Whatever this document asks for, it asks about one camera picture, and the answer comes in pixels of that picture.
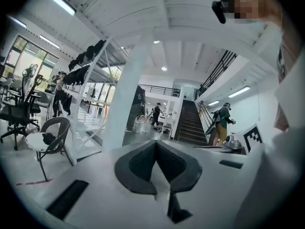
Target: red mark on floor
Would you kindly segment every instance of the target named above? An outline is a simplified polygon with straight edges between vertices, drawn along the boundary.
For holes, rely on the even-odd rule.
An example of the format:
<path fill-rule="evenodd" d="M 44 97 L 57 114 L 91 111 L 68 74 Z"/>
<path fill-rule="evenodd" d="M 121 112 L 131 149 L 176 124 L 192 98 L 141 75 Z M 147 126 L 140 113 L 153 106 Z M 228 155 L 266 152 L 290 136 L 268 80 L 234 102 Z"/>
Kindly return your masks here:
<path fill-rule="evenodd" d="M 54 179 L 49 179 L 48 181 L 36 181 L 36 182 L 27 182 L 25 184 L 23 183 L 17 183 L 16 186 L 21 186 L 21 185 L 35 185 L 35 184 L 41 184 L 41 183 L 45 183 L 45 182 L 49 182 L 49 181 L 52 181 Z"/>

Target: staircase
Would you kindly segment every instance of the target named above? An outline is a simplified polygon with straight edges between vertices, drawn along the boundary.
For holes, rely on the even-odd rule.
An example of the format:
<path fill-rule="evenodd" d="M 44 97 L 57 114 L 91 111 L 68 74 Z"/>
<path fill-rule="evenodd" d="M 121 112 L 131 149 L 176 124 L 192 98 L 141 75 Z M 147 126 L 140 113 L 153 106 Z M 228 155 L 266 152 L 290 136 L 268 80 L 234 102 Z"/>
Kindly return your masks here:
<path fill-rule="evenodd" d="M 179 141 L 192 143 L 199 146 L 208 145 L 194 102 L 187 100 L 183 101 L 178 128 L 179 132 L 177 137 Z"/>

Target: ceiling light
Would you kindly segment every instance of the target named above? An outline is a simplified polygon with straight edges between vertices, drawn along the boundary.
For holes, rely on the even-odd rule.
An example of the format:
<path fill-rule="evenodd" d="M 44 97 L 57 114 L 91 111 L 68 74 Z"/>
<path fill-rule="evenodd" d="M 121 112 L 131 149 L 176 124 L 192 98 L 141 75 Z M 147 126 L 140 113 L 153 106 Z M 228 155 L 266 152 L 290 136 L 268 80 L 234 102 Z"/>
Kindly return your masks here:
<path fill-rule="evenodd" d="M 68 4 L 65 0 L 53 0 L 56 2 L 59 6 L 61 6 L 64 10 L 66 10 L 70 15 L 74 15 L 76 10 L 74 7 L 72 7 L 70 4 Z"/>
<path fill-rule="evenodd" d="M 12 21 L 16 22 L 17 24 L 21 25 L 23 28 L 25 28 L 25 29 L 27 28 L 27 25 L 26 25 L 25 23 L 22 23 L 22 22 L 19 21 L 18 19 L 15 19 L 15 18 L 11 17 L 10 15 L 7 15 L 7 17 L 8 17 L 9 19 L 11 19 Z"/>
<path fill-rule="evenodd" d="M 40 38 L 43 39 L 44 41 L 48 42 L 49 44 L 53 45 L 57 49 L 59 49 L 59 45 L 56 45 L 55 43 L 51 42 L 49 39 L 45 38 L 44 36 L 40 35 Z"/>
<path fill-rule="evenodd" d="M 249 86 L 246 86 L 246 87 L 244 87 L 243 89 L 239 90 L 238 92 L 236 92 L 236 93 L 230 95 L 229 97 L 230 97 L 230 98 L 231 98 L 231 97 L 235 97 L 235 96 L 237 96 L 237 95 L 239 95 L 239 94 L 242 94 L 242 93 L 245 92 L 245 91 L 248 91 L 249 89 L 250 89 L 250 87 L 249 87 Z"/>
<path fill-rule="evenodd" d="M 219 103 L 219 101 L 212 102 L 211 104 L 208 104 L 208 106 L 212 106 L 212 105 L 217 104 L 217 103 Z"/>
<path fill-rule="evenodd" d="M 36 54 L 34 51 L 32 51 L 32 50 L 30 50 L 30 49 L 25 49 L 26 51 L 29 51 L 29 52 L 31 52 L 31 53 L 33 53 L 33 54 Z"/>
<path fill-rule="evenodd" d="M 52 64 L 56 64 L 56 63 L 54 63 L 54 62 L 52 62 L 51 60 L 48 60 L 48 59 L 45 59 L 46 61 L 49 61 L 50 63 L 52 63 Z"/>

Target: wicker chair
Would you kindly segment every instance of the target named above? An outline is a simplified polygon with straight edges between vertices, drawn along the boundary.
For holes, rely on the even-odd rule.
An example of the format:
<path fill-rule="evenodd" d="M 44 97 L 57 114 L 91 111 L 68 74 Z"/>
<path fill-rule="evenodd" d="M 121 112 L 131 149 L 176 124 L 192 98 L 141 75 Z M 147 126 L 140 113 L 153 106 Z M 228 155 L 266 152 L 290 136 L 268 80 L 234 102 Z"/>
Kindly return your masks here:
<path fill-rule="evenodd" d="M 60 127 L 58 130 L 57 138 L 51 144 L 49 144 L 49 145 L 45 144 L 43 142 L 42 134 L 45 133 L 51 125 L 58 124 L 58 123 L 60 123 Z M 48 120 L 46 123 L 44 123 L 40 132 L 29 134 L 26 137 L 26 143 L 28 144 L 29 148 L 36 151 L 37 161 L 39 161 L 39 163 L 40 163 L 40 166 L 41 166 L 41 169 L 42 169 L 42 172 L 43 172 L 43 175 L 44 175 L 44 178 L 46 181 L 48 181 L 48 180 L 47 180 L 47 177 L 46 177 L 46 174 L 44 172 L 42 162 L 41 162 L 42 158 L 46 154 L 56 154 L 56 153 L 64 150 L 70 164 L 73 166 L 73 163 L 69 159 L 69 156 L 67 155 L 66 149 L 64 147 L 69 128 L 70 128 L 70 121 L 67 118 L 56 117 L 56 118 L 52 118 L 52 119 Z"/>

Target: balcony railing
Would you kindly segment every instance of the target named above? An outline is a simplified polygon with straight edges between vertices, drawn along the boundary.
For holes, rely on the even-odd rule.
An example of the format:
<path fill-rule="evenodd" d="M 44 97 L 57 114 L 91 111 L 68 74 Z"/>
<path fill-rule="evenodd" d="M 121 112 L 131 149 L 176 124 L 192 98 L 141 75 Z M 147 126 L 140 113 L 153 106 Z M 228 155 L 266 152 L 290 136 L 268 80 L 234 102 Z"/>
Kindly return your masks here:
<path fill-rule="evenodd" d="M 176 89 L 176 88 L 167 88 L 161 86 L 150 86 L 150 85 L 142 85 L 142 84 L 139 84 L 139 86 L 148 93 L 162 94 L 172 97 L 180 96 L 180 89 Z"/>
<path fill-rule="evenodd" d="M 201 96 L 201 94 L 203 94 L 219 78 L 219 76 L 221 76 L 222 73 L 226 71 L 226 69 L 230 66 L 230 64 L 234 61 L 236 57 L 236 53 L 230 52 L 228 50 L 225 51 L 224 55 L 222 56 L 208 79 L 206 79 L 202 87 L 197 90 L 195 99 Z"/>

